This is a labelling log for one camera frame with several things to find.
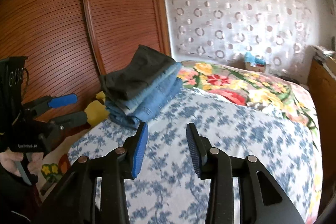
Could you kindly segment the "black pants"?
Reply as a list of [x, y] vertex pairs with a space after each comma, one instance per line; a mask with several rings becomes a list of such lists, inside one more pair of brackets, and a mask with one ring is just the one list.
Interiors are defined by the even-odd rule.
[[101, 87], [108, 97], [128, 101], [175, 64], [171, 57], [140, 45], [125, 68], [100, 76]]

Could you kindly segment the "blue floral bed cover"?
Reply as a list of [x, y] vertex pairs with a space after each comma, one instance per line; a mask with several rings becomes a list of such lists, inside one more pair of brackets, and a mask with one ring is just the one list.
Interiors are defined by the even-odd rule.
[[211, 182], [195, 170], [221, 153], [258, 159], [303, 221], [316, 220], [322, 159], [307, 126], [198, 89], [182, 89], [147, 126], [141, 171], [125, 181], [130, 223], [204, 223]]

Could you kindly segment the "wooden wardrobe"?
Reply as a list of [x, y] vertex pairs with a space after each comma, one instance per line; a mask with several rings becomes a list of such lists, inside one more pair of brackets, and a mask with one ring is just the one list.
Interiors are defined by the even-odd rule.
[[1, 57], [27, 56], [23, 97], [74, 93], [76, 104], [46, 121], [84, 109], [99, 77], [125, 67], [139, 45], [170, 54], [163, 0], [1, 0]]

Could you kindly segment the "blue jeans stack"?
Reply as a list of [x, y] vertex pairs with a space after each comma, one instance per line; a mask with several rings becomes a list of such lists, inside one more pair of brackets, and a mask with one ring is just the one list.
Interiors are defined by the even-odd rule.
[[116, 124], [137, 128], [141, 122], [155, 118], [180, 91], [182, 80], [177, 74], [181, 67], [181, 63], [174, 63], [131, 100], [107, 98], [105, 107], [110, 119]]

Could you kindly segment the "colourful floral blanket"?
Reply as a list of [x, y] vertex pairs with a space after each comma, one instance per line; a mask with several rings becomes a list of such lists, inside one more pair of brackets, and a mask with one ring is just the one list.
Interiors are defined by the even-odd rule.
[[178, 77], [185, 88], [199, 88], [237, 105], [273, 107], [284, 118], [303, 124], [318, 136], [315, 105], [301, 85], [261, 72], [200, 61], [184, 61]]

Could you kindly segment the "wooden sideboard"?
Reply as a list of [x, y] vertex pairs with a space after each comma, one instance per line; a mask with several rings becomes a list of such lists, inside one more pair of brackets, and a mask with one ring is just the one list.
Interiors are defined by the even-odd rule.
[[321, 139], [323, 181], [335, 181], [335, 78], [312, 60], [308, 87], [317, 111]]

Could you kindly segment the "box with teal cloth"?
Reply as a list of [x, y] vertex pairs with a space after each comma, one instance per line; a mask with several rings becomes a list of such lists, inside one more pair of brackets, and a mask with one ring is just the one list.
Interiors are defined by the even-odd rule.
[[244, 56], [245, 69], [248, 71], [262, 72], [266, 71], [266, 61], [247, 52]]

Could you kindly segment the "white circle-pattern curtain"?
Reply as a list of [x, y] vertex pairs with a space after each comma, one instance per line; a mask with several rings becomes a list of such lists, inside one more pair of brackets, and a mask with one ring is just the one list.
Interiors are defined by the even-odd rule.
[[310, 0], [165, 0], [170, 45], [180, 60], [266, 63], [304, 82], [309, 71]]

